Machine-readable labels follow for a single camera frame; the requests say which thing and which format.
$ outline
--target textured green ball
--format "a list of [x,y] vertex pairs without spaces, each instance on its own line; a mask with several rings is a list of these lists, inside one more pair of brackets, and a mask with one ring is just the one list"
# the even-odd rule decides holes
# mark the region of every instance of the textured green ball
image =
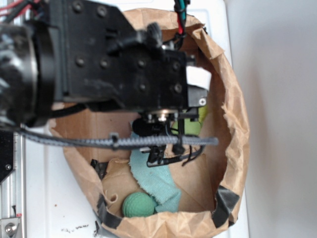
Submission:
[[125,217],[148,217],[153,215],[154,200],[143,192],[135,192],[126,197],[122,212]]

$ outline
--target bolt head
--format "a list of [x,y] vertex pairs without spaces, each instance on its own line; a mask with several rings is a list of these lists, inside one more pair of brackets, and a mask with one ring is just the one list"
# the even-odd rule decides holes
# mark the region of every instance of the bolt head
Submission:
[[174,64],[173,64],[173,70],[174,71],[178,71],[180,69],[180,63],[179,62],[174,62]]
[[77,66],[84,67],[85,66],[85,59],[81,56],[77,56],[75,60]]
[[7,164],[7,165],[5,166],[5,169],[6,169],[6,170],[11,170],[11,168],[12,168],[12,165]]
[[205,106],[207,104],[207,100],[206,100],[206,98],[201,98],[200,100],[199,100],[199,106]]
[[182,90],[183,90],[183,87],[180,83],[176,83],[175,86],[174,86],[174,90],[176,93],[181,93]]
[[9,224],[7,224],[6,226],[5,226],[5,232],[9,235],[9,236],[11,236],[11,235],[13,235],[15,232],[16,232],[16,229],[17,229],[17,226],[16,226],[16,224],[14,224],[14,223],[9,223]]
[[145,86],[145,84],[140,84],[140,90],[142,91],[142,92],[144,92],[145,90],[146,90],[146,86]]
[[101,18],[104,18],[107,15],[107,9],[104,6],[98,6],[97,15]]
[[101,68],[108,68],[108,61],[106,59],[101,59],[100,66]]
[[144,68],[145,67],[144,60],[139,60],[138,65],[139,65],[140,68]]
[[74,1],[72,6],[73,6],[73,11],[75,13],[81,13],[83,11],[83,9],[84,9],[84,6],[83,6],[82,2],[78,1],[78,0]]

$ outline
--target red wire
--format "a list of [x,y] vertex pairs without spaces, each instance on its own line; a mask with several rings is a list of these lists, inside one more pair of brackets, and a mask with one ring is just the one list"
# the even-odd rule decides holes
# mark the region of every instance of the red wire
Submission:
[[182,25],[180,24],[179,16],[177,17],[177,22],[178,22],[178,33],[182,35],[184,32],[184,29],[182,28]]
[[19,5],[21,2],[23,2],[23,0],[18,0],[18,1],[10,3],[7,6],[0,7],[0,11],[12,9],[12,8],[16,7],[17,5]]

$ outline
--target blue towel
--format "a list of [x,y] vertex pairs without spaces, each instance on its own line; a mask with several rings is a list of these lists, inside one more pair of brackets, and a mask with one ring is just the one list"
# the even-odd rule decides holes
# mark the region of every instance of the blue towel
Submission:
[[133,150],[130,157],[130,167],[133,177],[140,187],[157,202],[157,212],[177,212],[181,190],[173,181],[168,165],[149,168],[147,160],[149,153]]

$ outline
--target brown paper bag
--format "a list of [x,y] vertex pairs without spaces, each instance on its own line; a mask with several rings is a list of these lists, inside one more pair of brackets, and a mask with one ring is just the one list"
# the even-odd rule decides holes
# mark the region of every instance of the brown paper bag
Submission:
[[[125,12],[136,28],[157,22],[164,39],[174,36],[174,12],[136,9]],[[68,164],[103,227],[122,238],[210,238],[238,219],[249,162],[249,123],[243,94],[221,49],[204,31],[203,24],[188,16],[188,37],[182,50],[195,55],[198,66],[212,73],[208,115],[200,137],[216,136],[217,147],[206,147],[195,161],[182,167],[169,165],[182,191],[179,212],[146,218],[122,218],[121,206],[129,194],[142,191],[128,165],[130,152],[96,148],[64,148]],[[107,138],[110,132],[129,137],[135,113],[79,114],[51,121],[53,135],[65,138]],[[92,159],[109,162],[101,180]]]

